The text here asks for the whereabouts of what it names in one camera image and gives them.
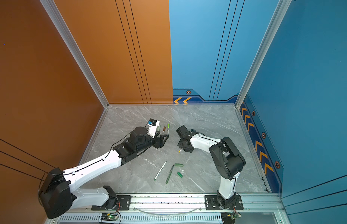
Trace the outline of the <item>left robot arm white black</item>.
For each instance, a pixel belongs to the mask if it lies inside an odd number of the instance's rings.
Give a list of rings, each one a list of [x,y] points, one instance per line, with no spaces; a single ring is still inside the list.
[[[161,134],[160,131],[149,133],[147,128],[137,127],[122,143],[114,144],[104,155],[70,169],[55,168],[49,171],[38,191],[39,202],[47,218],[54,219],[70,209],[86,206],[93,210],[117,210],[118,197],[110,186],[97,189],[81,189],[81,186],[109,170],[123,166],[150,147],[163,147],[168,138],[168,134]]]

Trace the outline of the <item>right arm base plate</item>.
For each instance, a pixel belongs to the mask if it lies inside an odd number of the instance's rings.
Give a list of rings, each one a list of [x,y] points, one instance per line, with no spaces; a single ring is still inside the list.
[[[230,211],[242,211],[244,209],[243,201],[239,194],[234,194],[229,199],[224,199],[219,195],[206,195],[205,206],[206,210],[230,210]]]

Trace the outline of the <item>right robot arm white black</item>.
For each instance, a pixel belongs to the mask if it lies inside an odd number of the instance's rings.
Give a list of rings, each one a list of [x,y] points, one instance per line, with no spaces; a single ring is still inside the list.
[[[195,149],[210,153],[221,176],[216,196],[208,200],[207,209],[243,210],[243,202],[236,192],[236,186],[246,161],[233,141],[229,137],[211,138],[193,129],[189,131],[185,126],[179,127],[176,132],[180,137],[180,149],[189,153]]]

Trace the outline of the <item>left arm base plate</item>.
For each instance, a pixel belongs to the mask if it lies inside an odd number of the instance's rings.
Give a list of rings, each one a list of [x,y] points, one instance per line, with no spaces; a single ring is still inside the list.
[[[131,195],[109,197],[102,206],[91,207],[92,211],[128,211],[131,204]]]

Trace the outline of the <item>dark green capped pen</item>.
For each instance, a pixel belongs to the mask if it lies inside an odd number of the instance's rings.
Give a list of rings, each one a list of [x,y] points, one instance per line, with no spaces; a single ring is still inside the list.
[[[168,182],[169,182],[169,180],[170,180],[170,177],[171,177],[171,174],[172,174],[172,172],[173,172],[174,167],[183,167],[183,166],[184,166],[184,165],[181,164],[181,163],[174,163],[174,164],[172,165],[170,171],[169,171],[169,174],[168,174],[168,177],[167,177],[167,179],[166,179],[166,183],[165,183],[165,184],[168,184]]]

